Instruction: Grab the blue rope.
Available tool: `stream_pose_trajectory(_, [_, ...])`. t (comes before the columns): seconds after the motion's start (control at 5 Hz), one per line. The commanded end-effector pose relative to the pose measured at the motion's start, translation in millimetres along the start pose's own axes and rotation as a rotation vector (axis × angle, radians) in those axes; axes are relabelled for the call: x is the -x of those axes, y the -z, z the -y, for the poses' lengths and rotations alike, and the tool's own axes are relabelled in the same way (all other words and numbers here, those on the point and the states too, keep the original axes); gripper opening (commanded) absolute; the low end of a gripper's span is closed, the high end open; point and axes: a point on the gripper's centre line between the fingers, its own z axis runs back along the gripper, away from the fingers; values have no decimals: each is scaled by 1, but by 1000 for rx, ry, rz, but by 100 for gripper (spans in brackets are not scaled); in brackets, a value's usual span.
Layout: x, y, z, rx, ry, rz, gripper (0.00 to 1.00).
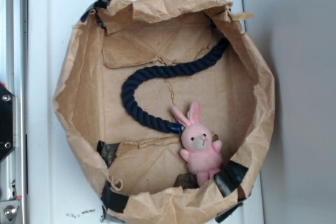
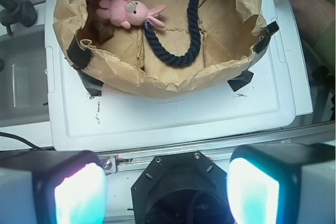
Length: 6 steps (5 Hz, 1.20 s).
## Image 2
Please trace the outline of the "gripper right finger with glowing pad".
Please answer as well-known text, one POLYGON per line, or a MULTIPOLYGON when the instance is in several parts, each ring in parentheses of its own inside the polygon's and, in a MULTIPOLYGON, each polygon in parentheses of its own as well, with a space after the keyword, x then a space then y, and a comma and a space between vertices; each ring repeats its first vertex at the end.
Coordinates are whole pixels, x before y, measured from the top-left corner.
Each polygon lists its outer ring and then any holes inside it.
POLYGON ((335 223, 335 146, 239 146, 227 196, 237 223, 335 223))

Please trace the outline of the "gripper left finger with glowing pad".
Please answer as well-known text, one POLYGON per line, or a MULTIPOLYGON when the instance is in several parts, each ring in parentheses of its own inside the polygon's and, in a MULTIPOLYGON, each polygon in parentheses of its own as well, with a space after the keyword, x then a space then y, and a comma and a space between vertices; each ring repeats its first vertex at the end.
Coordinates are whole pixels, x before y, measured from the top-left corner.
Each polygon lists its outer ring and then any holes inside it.
POLYGON ((1 223, 103 223, 106 208, 96 153, 1 152, 1 223))

